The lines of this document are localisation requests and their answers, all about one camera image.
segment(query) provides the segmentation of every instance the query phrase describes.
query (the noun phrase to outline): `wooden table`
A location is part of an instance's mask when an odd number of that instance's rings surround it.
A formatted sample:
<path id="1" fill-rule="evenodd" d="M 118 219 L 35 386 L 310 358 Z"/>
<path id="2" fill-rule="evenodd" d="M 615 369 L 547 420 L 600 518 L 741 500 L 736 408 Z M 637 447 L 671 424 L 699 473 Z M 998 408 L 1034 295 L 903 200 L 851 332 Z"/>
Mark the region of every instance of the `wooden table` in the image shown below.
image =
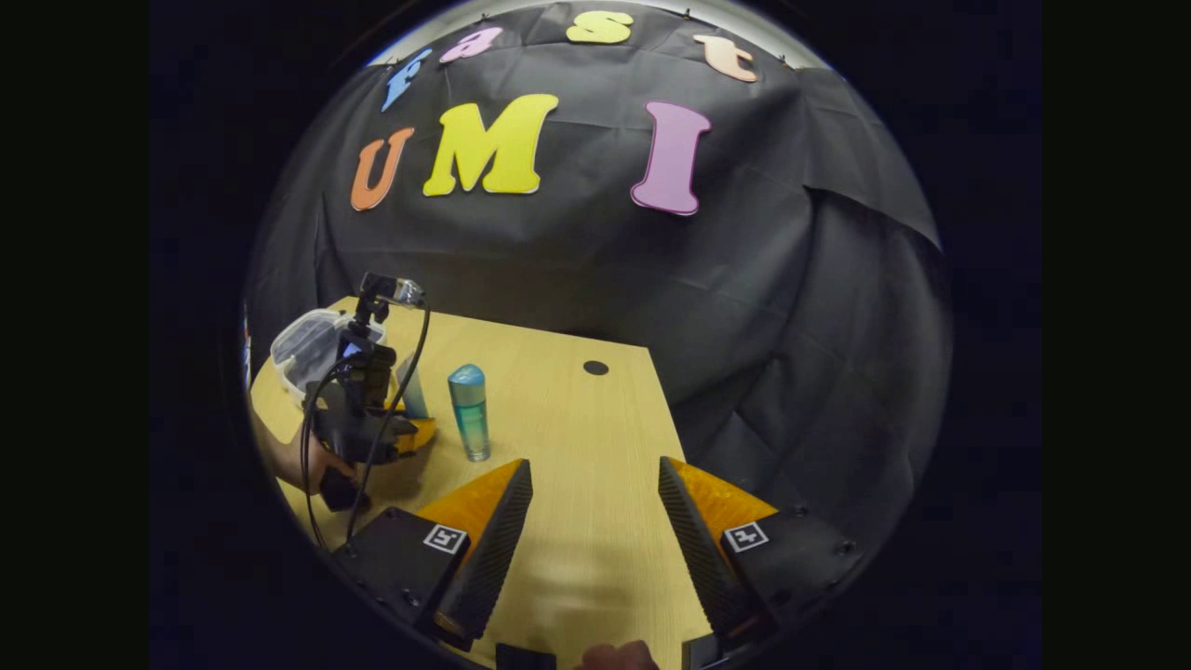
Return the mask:
<path id="1" fill-rule="evenodd" d="M 331 308 L 354 308 L 344 298 Z M 393 307 L 385 321 L 399 361 L 412 352 L 422 312 Z M 593 376 L 582 364 L 610 369 Z M 487 378 L 492 458 L 463 456 L 447 377 L 473 363 Z M 534 502 L 500 599 L 473 660 L 493 666 L 495 643 L 579 664 L 584 650 L 643 639 L 662 669 L 679 668 L 681 643 L 710 632 L 657 497 L 657 461 L 682 459 L 649 351 L 435 312 L 418 367 L 438 434 L 417 457 L 373 469 L 372 513 L 416 512 L 509 463 L 530 459 Z M 297 449 L 301 424 L 272 361 L 252 384 L 252 407 L 270 437 Z M 280 482 L 310 532 L 306 500 Z M 343 544 L 348 513 L 314 499 L 331 547 Z"/>

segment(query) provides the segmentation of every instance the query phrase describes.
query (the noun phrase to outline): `black cloth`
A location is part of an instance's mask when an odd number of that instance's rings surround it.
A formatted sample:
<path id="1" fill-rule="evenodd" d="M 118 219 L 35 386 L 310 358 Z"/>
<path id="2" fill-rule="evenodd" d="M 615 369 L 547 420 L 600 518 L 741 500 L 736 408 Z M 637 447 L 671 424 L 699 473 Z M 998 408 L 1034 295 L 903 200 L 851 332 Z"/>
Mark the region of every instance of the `black cloth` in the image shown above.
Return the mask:
<path id="1" fill-rule="evenodd" d="M 629 39 L 569 43 L 590 10 L 632 15 Z M 490 26 L 504 32 L 486 52 L 438 63 Z M 753 54 L 757 81 L 710 68 L 694 35 Z M 436 309 L 648 347 L 688 462 L 775 506 L 806 505 L 862 547 L 884 541 L 939 430 L 950 317 L 929 207 L 856 92 L 640 5 L 525 8 L 429 46 L 391 108 L 400 63 L 367 67 L 295 146 L 248 281 L 254 370 L 286 324 L 353 293 L 366 270 L 409 276 Z M 530 93 L 560 99 L 541 132 L 538 192 L 423 195 L 439 114 L 475 102 L 491 125 Z M 650 100 L 711 120 L 693 215 L 629 195 Z M 407 126 L 387 196 L 353 209 L 360 149 Z"/>

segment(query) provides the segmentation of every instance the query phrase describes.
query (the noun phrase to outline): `blue bottle cap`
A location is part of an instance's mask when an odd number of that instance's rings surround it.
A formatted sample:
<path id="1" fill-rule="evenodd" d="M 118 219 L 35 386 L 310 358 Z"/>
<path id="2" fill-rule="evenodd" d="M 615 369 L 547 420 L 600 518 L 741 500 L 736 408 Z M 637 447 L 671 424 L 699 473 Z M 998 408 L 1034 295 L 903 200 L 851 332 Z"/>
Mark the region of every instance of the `blue bottle cap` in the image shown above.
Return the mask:
<path id="1" fill-rule="evenodd" d="M 478 406 L 487 400 L 484 387 L 484 371 L 479 367 L 467 364 L 447 378 L 450 389 L 450 402 L 457 407 Z"/>

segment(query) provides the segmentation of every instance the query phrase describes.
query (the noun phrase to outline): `black cable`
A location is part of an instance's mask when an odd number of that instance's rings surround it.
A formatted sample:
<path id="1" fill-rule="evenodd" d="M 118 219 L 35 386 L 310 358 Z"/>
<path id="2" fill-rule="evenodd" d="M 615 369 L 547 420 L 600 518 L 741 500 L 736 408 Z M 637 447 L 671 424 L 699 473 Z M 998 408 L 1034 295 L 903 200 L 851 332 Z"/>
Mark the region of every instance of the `black cable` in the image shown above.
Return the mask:
<path id="1" fill-rule="evenodd" d="M 314 388 L 314 393 L 306 399 L 306 408 L 303 411 L 301 420 L 301 432 L 298 434 L 298 459 L 301 465 L 301 490 L 306 496 L 306 513 L 310 515 L 310 527 L 314 533 L 314 544 L 319 547 L 326 547 L 326 543 L 323 540 L 323 532 L 318 527 L 318 521 L 314 520 L 314 505 L 311 502 L 310 497 L 310 433 L 311 424 L 314 418 L 314 409 L 318 407 L 318 397 L 323 394 L 323 389 L 335 380 L 336 372 L 338 372 L 339 367 L 347 362 L 348 358 L 344 357 L 328 369 L 326 374 L 318 382 L 318 387 Z"/>
<path id="2" fill-rule="evenodd" d="M 364 462 L 364 474 L 360 477 L 360 488 L 356 490 L 356 500 L 351 503 L 351 516 L 348 518 L 348 538 L 343 541 L 344 545 L 351 543 L 351 532 L 356 527 L 356 514 L 360 512 L 360 500 L 364 495 L 364 487 L 368 486 L 368 475 L 372 474 L 373 458 L 376 457 L 376 446 L 380 445 L 380 439 L 385 436 L 385 428 L 388 427 L 388 422 L 393 419 L 393 414 L 397 413 L 397 403 L 401 402 L 401 396 L 405 395 L 405 388 L 410 386 L 410 380 L 413 378 L 413 371 L 418 369 L 418 359 L 422 358 L 422 347 L 426 344 L 426 331 L 430 330 L 430 303 L 426 302 L 426 298 L 423 295 L 418 300 L 418 305 L 425 315 L 422 317 L 422 334 L 418 337 L 418 346 L 413 350 L 413 357 L 410 359 L 410 369 L 405 371 L 405 377 L 401 380 L 401 384 L 397 388 L 397 395 L 393 396 L 393 402 L 388 405 L 388 412 L 385 413 L 385 420 L 381 421 L 380 431 L 376 432 L 376 437 L 373 438 L 373 444 L 368 449 L 368 461 Z"/>

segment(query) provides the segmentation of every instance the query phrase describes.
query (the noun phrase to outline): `clear plastic box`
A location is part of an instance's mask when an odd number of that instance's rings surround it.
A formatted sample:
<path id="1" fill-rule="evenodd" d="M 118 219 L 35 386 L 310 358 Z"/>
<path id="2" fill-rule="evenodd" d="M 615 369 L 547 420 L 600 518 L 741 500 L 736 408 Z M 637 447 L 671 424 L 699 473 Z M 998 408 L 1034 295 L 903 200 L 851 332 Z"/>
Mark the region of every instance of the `clear plastic box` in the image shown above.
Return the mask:
<path id="1" fill-rule="evenodd" d="M 298 407 L 306 400 L 306 384 L 318 382 L 335 363 L 339 331 L 348 326 L 351 313 L 335 309 L 311 309 L 291 323 L 273 340 L 269 355 L 278 380 Z M 385 326 L 368 323 L 369 340 L 385 344 Z"/>

